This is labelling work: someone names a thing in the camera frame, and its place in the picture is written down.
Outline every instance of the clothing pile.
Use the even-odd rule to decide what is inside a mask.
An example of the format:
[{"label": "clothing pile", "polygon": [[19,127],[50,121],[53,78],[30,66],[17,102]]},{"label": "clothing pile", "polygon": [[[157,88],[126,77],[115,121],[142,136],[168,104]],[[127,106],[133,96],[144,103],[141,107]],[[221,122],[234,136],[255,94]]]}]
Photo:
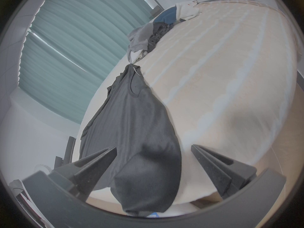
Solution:
[{"label": "clothing pile", "polygon": [[152,51],[157,42],[173,26],[179,22],[189,20],[199,14],[199,8],[194,8],[197,1],[177,3],[174,7],[163,11],[153,22],[149,22],[134,29],[127,37],[130,44],[127,49],[127,58],[135,63]]},{"label": "clothing pile", "polygon": [[85,127],[80,158],[109,147],[116,147],[117,156],[94,190],[110,187],[133,216],[165,212],[179,188],[181,150],[165,106],[133,64],[108,87],[104,104]]}]

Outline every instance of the bed sheet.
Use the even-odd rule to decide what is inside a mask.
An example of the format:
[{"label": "bed sheet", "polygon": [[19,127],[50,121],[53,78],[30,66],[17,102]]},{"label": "bed sheet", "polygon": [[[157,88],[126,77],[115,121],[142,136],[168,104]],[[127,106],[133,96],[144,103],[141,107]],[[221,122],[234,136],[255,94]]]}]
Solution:
[{"label": "bed sheet", "polygon": [[[297,43],[285,16],[256,1],[197,5],[201,14],[174,26],[136,63],[166,106],[182,151],[180,188],[173,204],[216,188],[191,153],[199,144],[253,165],[267,152],[287,117],[296,85]],[[76,139],[128,64],[124,56],[91,100]],[[110,189],[91,197],[118,203]]]}]

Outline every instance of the gray shirt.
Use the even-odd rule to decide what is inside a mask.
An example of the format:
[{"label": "gray shirt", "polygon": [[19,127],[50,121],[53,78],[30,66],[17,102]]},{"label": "gray shirt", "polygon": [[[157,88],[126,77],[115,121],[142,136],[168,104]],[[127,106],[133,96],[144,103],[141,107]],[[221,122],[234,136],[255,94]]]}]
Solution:
[{"label": "gray shirt", "polygon": [[108,88],[108,97],[82,134],[80,156],[117,148],[117,157],[95,190],[111,187],[123,210],[164,212],[177,194],[180,146],[165,106],[129,64]]}]

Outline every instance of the teal curtain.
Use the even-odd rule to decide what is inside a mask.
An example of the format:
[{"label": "teal curtain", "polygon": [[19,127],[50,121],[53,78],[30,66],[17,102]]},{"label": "teal curtain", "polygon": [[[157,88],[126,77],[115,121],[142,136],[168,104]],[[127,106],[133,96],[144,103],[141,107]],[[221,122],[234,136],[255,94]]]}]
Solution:
[{"label": "teal curtain", "polygon": [[46,0],[22,50],[19,86],[81,123],[94,93],[125,55],[126,35],[150,21],[144,0]]}]

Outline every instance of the bed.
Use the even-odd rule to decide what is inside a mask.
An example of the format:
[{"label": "bed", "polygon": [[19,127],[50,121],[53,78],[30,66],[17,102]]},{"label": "bed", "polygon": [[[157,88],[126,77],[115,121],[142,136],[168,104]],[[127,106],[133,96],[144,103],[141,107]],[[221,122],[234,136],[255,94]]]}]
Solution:
[{"label": "bed", "polygon": [[[201,14],[174,26],[139,65],[166,106],[182,151],[182,174],[173,204],[208,196],[216,188],[191,145],[253,165],[280,132],[296,86],[297,41],[282,12],[249,0],[197,5]],[[76,138],[107,97],[107,87],[129,64],[124,56],[92,98]],[[92,198],[118,203],[109,188]]]}]

